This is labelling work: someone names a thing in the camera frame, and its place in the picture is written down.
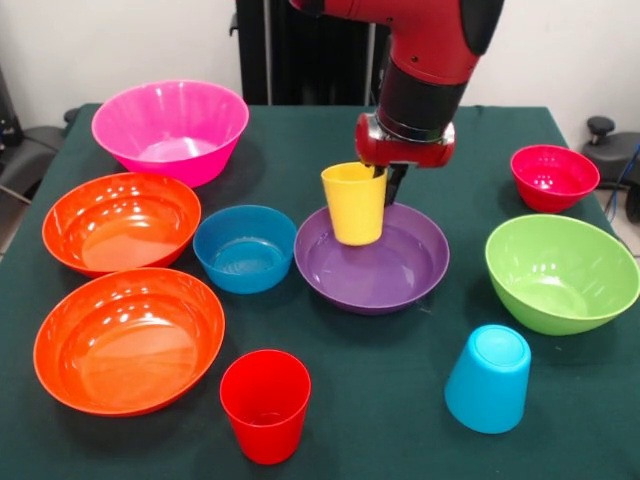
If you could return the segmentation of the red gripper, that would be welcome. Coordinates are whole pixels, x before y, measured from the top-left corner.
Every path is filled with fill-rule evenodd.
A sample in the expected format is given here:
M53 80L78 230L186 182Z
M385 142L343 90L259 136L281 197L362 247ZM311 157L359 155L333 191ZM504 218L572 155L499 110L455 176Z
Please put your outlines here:
M409 141L385 132L373 113L360 114L355 127L356 152L369 178L387 176L385 206L395 202L408 171L407 164L419 168L443 167L453 156L455 146L453 123L447 125L439 139L430 143Z

